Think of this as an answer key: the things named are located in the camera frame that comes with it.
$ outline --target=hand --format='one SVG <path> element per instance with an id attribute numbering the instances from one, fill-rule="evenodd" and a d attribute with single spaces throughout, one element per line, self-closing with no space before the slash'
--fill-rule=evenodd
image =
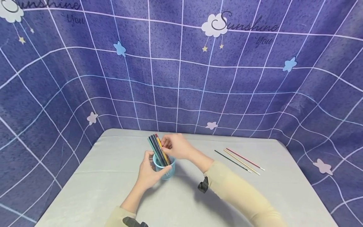
<path id="1" fill-rule="evenodd" d="M 176 159 L 190 160 L 193 155 L 199 152 L 180 133 L 164 135 L 161 145 L 163 152 Z"/>
<path id="2" fill-rule="evenodd" d="M 144 190 L 154 186 L 164 174 L 171 170 L 171 166 L 166 166 L 159 172 L 155 172 L 150 163 L 150 156 L 153 154 L 154 152 L 152 151 L 145 151 L 144 160 L 140 164 L 139 176 L 137 177 L 136 184 Z"/>

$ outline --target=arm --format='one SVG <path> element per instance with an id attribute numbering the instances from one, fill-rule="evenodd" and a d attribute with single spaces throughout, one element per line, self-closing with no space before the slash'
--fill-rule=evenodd
<path id="1" fill-rule="evenodd" d="M 134 187 L 121 206 L 115 207 L 105 227 L 127 227 L 123 219 L 126 217 L 136 218 L 136 210 L 145 191 L 155 185 L 165 173 L 171 170 L 171 166 L 166 166 L 159 172 L 155 172 L 150 163 L 150 156 L 153 154 L 152 151 L 145 152 Z"/>
<path id="2" fill-rule="evenodd" d="M 135 186 L 132 188 L 121 206 L 114 208 L 105 224 L 105 227 L 127 227 L 122 220 L 125 217 L 136 218 L 136 210 L 144 192 L 145 189 L 136 182 Z"/>
<path id="3" fill-rule="evenodd" d="M 197 150 L 189 161 L 208 177 L 210 189 L 239 210 L 253 226 L 287 227 L 267 199 L 227 166 Z"/>

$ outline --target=colored pencil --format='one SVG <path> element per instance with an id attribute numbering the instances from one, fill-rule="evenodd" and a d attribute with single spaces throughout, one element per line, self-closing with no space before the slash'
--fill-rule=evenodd
<path id="1" fill-rule="evenodd" d="M 237 158 L 236 156 L 234 156 L 233 154 L 231 154 L 227 149 L 223 149 L 227 154 L 229 154 L 230 156 L 234 157 L 237 161 L 239 161 L 241 164 L 245 165 L 247 168 L 249 168 L 252 172 L 254 172 L 257 175 L 260 175 L 257 171 L 255 171 L 253 168 L 251 168 L 249 165 L 247 165 L 246 163 L 244 163 L 243 161 L 241 161 L 239 158 Z"/>
<path id="2" fill-rule="evenodd" d="M 225 157 L 226 159 L 230 160 L 231 162 L 233 162 L 234 164 L 238 165 L 239 167 L 241 167 L 242 169 L 246 170 L 249 173 L 252 173 L 250 170 L 246 169 L 245 167 L 243 167 L 242 165 L 238 164 L 237 162 L 235 162 L 234 160 L 228 158 L 227 156 L 225 156 L 224 154 L 214 150 L 215 152 L 217 152 L 218 154 L 220 154 L 221 156 Z"/>
<path id="3" fill-rule="evenodd" d="M 157 153 L 158 153 L 158 155 L 160 157 L 160 161 L 161 161 L 160 164 L 162 166 L 167 166 L 166 161 L 164 159 L 164 156 L 162 154 L 162 151 L 160 150 L 160 147 L 159 147 L 159 144 L 158 144 L 158 142 L 156 140 L 156 136 L 155 135 L 151 135 L 151 141 L 152 141 L 153 145 L 155 146 L 155 150 L 157 151 Z"/>
<path id="4" fill-rule="evenodd" d="M 237 155 L 237 156 L 239 156 L 239 157 L 243 158 L 244 160 L 246 160 L 247 162 L 249 162 L 249 163 L 251 163 L 252 165 L 256 166 L 257 168 L 260 168 L 260 169 L 262 169 L 263 171 L 265 171 L 265 169 L 264 169 L 264 168 L 262 168 L 261 166 L 259 166 L 259 165 L 257 165 L 256 163 L 254 163 L 254 162 L 252 162 L 252 161 L 248 160 L 247 158 L 243 157 L 242 155 L 240 155 L 240 154 L 238 154 L 238 153 L 234 152 L 233 150 L 229 149 L 228 147 L 227 147 L 227 150 L 229 150 L 230 152 L 234 153 L 235 155 Z"/>
<path id="5" fill-rule="evenodd" d="M 156 159 L 159 161 L 159 163 L 161 163 L 160 157 L 159 157 L 158 153 L 156 152 L 156 149 L 155 149 L 154 145 L 152 144 L 151 138 L 148 137 L 147 141 L 149 142 L 149 144 L 151 146 L 151 149 L 153 150 L 154 155 L 156 156 Z"/>
<path id="6" fill-rule="evenodd" d="M 156 139 L 157 139 L 158 144 L 159 144 L 159 146 L 160 146 L 160 150 L 161 150 L 161 152 L 162 152 L 162 153 L 163 153 L 163 155 L 164 155 L 164 158 L 165 158 L 166 163 L 167 163 L 168 165 L 170 165 L 170 164 L 171 164 L 171 161 L 170 161 L 170 159 L 169 159 L 169 156 L 168 156 L 167 154 L 165 154 L 165 153 L 163 152 L 163 150 L 161 149 L 163 146 L 161 145 L 161 141 L 160 141 L 160 138 L 158 137 L 158 134 L 157 134 L 157 133 L 155 133 L 155 136 L 156 136 Z"/>

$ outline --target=sleeve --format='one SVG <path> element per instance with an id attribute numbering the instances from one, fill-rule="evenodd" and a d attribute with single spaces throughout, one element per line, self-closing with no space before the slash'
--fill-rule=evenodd
<path id="1" fill-rule="evenodd" d="M 254 227 L 287 227 L 267 199 L 224 164 L 214 161 L 204 176 L 208 177 L 209 188 L 239 210 Z"/>
<path id="2" fill-rule="evenodd" d="M 128 212 L 117 206 L 107 219 L 105 227 L 127 227 L 122 221 L 125 217 L 136 218 L 136 214 Z"/>

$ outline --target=yellow pencil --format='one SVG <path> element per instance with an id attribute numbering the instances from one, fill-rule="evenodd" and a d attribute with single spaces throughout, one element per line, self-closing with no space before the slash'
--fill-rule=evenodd
<path id="1" fill-rule="evenodd" d="M 242 163 L 243 165 L 245 165 L 247 168 L 249 168 L 252 172 L 256 173 L 257 175 L 260 176 L 260 174 L 255 171 L 254 169 L 252 169 L 249 165 L 247 165 L 246 163 L 244 163 L 243 161 L 241 161 L 239 158 L 237 158 L 236 156 L 234 156 L 233 154 L 231 154 L 228 150 L 223 149 L 227 154 L 229 154 L 230 156 L 234 157 L 235 159 L 237 159 L 237 161 L 239 161 L 240 163 Z"/>
<path id="2" fill-rule="evenodd" d="M 158 141 L 158 144 L 159 144 L 159 146 L 160 146 L 160 150 L 161 150 L 161 148 L 163 147 L 162 145 L 161 145 L 161 141 L 160 141 L 160 139 L 159 139 L 159 137 L 158 137 L 158 134 L 155 134 L 155 137 L 156 137 L 156 140 Z M 163 154 L 163 156 L 164 156 L 164 158 L 165 158 L 165 161 L 166 161 L 166 163 L 168 164 L 168 165 L 170 165 L 171 164 L 171 162 L 170 162 L 170 159 L 169 159 L 169 157 L 161 150 L 161 153 Z"/>

